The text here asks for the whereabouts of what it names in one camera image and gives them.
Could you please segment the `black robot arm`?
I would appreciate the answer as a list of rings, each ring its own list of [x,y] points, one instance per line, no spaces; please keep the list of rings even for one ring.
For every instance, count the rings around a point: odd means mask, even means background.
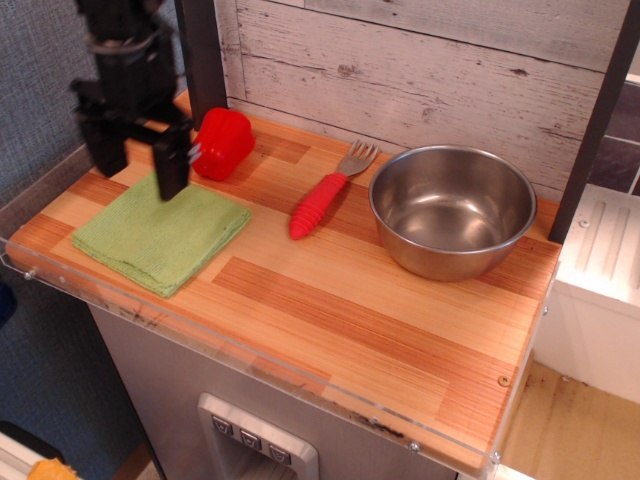
[[[76,79],[76,121],[95,166],[112,177],[127,165],[128,139],[152,148],[159,195],[188,184],[191,119],[174,103],[172,30],[158,1],[80,1],[98,77]]]

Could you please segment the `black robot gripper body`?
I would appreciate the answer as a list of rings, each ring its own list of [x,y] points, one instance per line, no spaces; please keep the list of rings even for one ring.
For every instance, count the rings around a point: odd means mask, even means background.
[[[174,104],[177,90],[169,34],[86,36],[98,78],[76,79],[76,119],[89,145],[188,145],[191,121]]]

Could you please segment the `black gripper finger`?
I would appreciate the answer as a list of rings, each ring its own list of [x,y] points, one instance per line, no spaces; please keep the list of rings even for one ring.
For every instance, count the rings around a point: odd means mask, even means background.
[[[170,201],[189,183],[190,128],[169,127],[152,145],[159,195]]]
[[[125,137],[108,121],[79,115],[79,128],[95,166],[105,177],[112,177],[127,167]]]

